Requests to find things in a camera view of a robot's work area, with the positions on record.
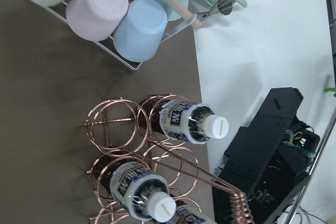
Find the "light blue plastic cup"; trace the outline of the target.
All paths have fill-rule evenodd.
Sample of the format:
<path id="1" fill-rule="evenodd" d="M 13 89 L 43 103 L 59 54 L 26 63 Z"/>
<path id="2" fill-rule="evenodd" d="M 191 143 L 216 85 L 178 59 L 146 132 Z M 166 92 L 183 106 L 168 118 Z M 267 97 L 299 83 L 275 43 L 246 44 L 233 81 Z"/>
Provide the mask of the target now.
<path id="1" fill-rule="evenodd" d="M 166 25 L 166 12 L 157 1 L 134 0 L 113 33 L 114 47 L 129 61 L 147 61 L 156 54 Z"/>

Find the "tea bottle near basket slot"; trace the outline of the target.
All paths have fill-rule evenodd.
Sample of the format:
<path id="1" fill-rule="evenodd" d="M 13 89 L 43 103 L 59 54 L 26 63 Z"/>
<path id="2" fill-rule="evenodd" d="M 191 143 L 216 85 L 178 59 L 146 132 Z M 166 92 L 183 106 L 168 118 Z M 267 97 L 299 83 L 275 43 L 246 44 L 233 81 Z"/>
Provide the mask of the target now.
<path id="1" fill-rule="evenodd" d="M 154 97 L 140 106 L 151 121 L 151 130 L 172 140 L 205 144 L 212 138 L 223 139 L 229 130 L 227 119 L 207 104 Z"/>

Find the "black equipment case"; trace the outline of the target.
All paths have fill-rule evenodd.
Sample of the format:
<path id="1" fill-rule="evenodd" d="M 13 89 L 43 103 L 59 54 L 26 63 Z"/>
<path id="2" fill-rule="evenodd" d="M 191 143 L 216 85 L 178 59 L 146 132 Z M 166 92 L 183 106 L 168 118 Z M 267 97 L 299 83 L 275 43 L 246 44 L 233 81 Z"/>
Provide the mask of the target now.
<path id="1" fill-rule="evenodd" d="M 271 89 L 224 152 L 219 177 L 246 194 L 255 223 L 275 223 L 308 182 L 320 137 L 297 118 L 302 100 L 296 88 Z"/>

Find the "pink plastic cup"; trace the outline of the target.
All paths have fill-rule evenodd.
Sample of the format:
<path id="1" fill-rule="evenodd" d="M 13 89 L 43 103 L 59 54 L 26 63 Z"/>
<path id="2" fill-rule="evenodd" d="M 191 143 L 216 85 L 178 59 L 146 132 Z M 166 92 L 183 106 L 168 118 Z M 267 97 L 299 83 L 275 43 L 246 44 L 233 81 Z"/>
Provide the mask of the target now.
<path id="1" fill-rule="evenodd" d="M 66 20 L 79 37 L 102 41 L 119 25 L 128 4 L 128 0 L 70 0 L 66 7 Z"/>

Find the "steel cocktail jigger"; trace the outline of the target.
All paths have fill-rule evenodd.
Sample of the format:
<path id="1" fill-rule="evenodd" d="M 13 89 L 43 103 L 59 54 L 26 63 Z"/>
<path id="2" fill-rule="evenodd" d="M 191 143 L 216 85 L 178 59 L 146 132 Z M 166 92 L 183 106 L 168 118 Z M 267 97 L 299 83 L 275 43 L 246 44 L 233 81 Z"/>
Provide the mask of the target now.
<path id="1" fill-rule="evenodd" d="M 205 22 L 209 17 L 215 14 L 229 15 L 233 10 L 233 3 L 231 0 L 217 0 L 216 3 L 207 12 L 197 14 L 197 18 L 201 22 Z"/>

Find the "tea bottle basket slot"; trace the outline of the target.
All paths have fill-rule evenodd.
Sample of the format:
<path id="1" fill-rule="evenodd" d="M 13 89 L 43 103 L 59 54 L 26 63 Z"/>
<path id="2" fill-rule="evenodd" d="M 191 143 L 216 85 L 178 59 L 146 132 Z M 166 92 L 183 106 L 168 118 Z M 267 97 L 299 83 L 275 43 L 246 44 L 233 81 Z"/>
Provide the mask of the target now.
<path id="1" fill-rule="evenodd" d="M 166 179 L 134 157 L 103 154 L 93 165 L 93 175 L 134 219 L 167 222 L 176 212 Z"/>
<path id="2" fill-rule="evenodd" d="M 140 106 L 151 121 L 151 130 L 172 140 L 205 144 L 212 138 L 223 139 L 229 130 L 227 119 L 207 104 L 154 97 Z"/>
<path id="3" fill-rule="evenodd" d="M 190 207 L 182 200 L 176 201 L 176 212 L 167 224 L 216 224 L 210 217 Z"/>

